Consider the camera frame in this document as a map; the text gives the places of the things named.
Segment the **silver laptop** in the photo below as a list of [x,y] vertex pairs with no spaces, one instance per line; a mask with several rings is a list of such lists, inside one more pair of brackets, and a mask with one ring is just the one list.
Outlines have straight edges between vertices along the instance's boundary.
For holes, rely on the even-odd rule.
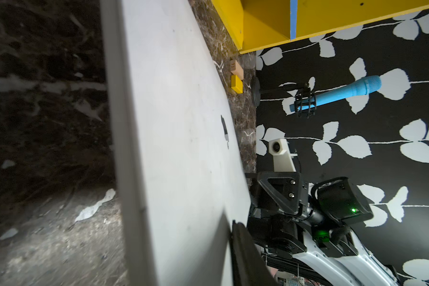
[[250,196],[230,106],[188,1],[101,1],[133,286],[231,286]]

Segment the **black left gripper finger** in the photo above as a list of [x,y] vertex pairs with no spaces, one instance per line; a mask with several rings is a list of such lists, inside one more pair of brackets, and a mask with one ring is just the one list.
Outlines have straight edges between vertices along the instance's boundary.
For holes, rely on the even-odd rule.
[[240,222],[232,222],[230,248],[235,286],[275,285],[275,280],[262,260],[250,233]]

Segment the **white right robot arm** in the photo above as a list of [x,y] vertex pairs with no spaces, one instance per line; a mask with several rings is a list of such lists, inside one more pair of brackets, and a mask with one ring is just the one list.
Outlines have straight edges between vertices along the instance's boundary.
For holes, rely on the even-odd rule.
[[298,172],[247,174],[252,181],[247,229],[266,264],[325,286],[397,286],[394,267],[382,264],[352,226],[373,208],[346,177],[310,186]]

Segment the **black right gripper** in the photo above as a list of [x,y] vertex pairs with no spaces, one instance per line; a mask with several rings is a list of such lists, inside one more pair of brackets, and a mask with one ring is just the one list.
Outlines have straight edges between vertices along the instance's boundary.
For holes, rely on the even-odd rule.
[[299,172],[247,173],[251,179],[251,202],[265,212],[251,219],[248,230],[264,248],[292,257],[306,253],[304,234],[324,221],[317,201],[309,194],[309,183]]

